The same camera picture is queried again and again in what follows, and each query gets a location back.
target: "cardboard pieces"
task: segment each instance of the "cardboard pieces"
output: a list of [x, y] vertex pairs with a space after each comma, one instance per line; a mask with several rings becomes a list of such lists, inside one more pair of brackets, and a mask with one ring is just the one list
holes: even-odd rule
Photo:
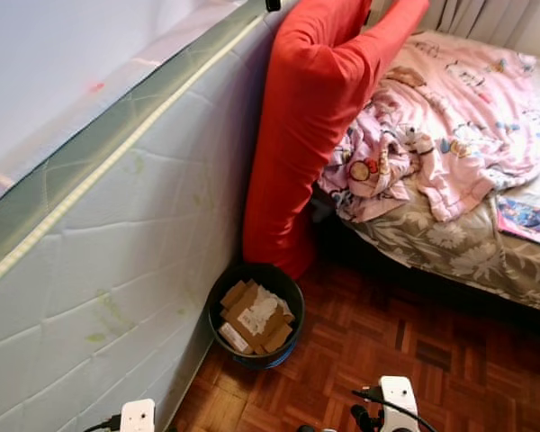
[[272, 353], [293, 331], [289, 324], [294, 316], [288, 304], [252, 280], [238, 282], [220, 303], [226, 322], [219, 332], [241, 353]]

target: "white device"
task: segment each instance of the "white device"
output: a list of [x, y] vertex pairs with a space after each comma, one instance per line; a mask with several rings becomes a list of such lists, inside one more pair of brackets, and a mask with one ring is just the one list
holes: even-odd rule
[[154, 432], [155, 407], [152, 399], [125, 403], [121, 411], [120, 432]]
[[[416, 398], [408, 378], [405, 376], [383, 376], [380, 378], [379, 384], [382, 387], [385, 401], [398, 405], [416, 416], [418, 415]], [[384, 426], [380, 429], [380, 432], [394, 432], [395, 430], [420, 432], [418, 422], [414, 418], [408, 417], [386, 405], [383, 406], [383, 409]]]

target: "trash bin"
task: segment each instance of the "trash bin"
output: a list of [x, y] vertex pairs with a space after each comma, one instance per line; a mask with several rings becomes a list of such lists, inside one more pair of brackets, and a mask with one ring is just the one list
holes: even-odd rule
[[[222, 312], [220, 300], [239, 281], [247, 282], [250, 279], [263, 285], [269, 292], [284, 299], [295, 317], [294, 322], [291, 324], [292, 333], [288, 336], [284, 345], [273, 353], [262, 355], [242, 354], [228, 344], [218, 332], [218, 329], [224, 323], [224, 319], [220, 316]], [[216, 341], [224, 349], [232, 353], [234, 360], [250, 369], [269, 369], [278, 366], [288, 358], [294, 350], [304, 323], [304, 298], [302, 291], [290, 276], [278, 267], [270, 264], [243, 264], [226, 270], [212, 287], [206, 305], [208, 308], [208, 320]]]

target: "red cushion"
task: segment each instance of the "red cushion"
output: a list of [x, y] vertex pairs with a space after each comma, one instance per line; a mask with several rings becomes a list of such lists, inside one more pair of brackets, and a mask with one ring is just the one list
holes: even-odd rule
[[359, 34], [370, 3], [301, 0], [276, 35], [247, 197], [247, 261], [298, 277], [314, 258], [303, 211], [311, 186], [428, 9], [428, 0], [396, 0]]

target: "black cable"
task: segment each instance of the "black cable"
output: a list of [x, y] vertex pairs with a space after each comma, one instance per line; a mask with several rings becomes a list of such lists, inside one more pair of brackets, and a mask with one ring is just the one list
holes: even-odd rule
[[386, 405], [387, 407], [390, 407], [390, 408], [394, 408], [395, 410], [397, 410], [398, 412], [401, 412], [405, 416], [408, 416], [411, 419], [415, 419], [419, 424], [424, 426], [430, 432], [437, 432], [422, 417], [417, 416], [416, 414], [414, 414], [414, 413], [408, 411], [407, 409], [404, 409], [403, 407], [401, 407], [399, 405], [396, 405], [396, 404], [394, 404], [392, 402], [388, 402], [387, 400], [376, 398], [376, 397], [372, 396], [368, 392], [368, 390], [352, 390], [352, 393], [355, 394], [356, 396], [359, 396], [359, 397], [363, 398], [363, 399], [368, 399], [369, 401], [372, 401], [372, 402], [375, 402], [375, 403], [380, 403], [381, 405]]
[[120, 414], [116, 414], [108, 418], [106, 421], [103, 421], [99, 425], [89, 427], [84, 432], [94, 432], [95, 430], [100, 430], [100, 429], [110, 429], [112, 432], [115, 432], [117, 430], [120, 430], [121, 419], [122, 419], [122, 416]]

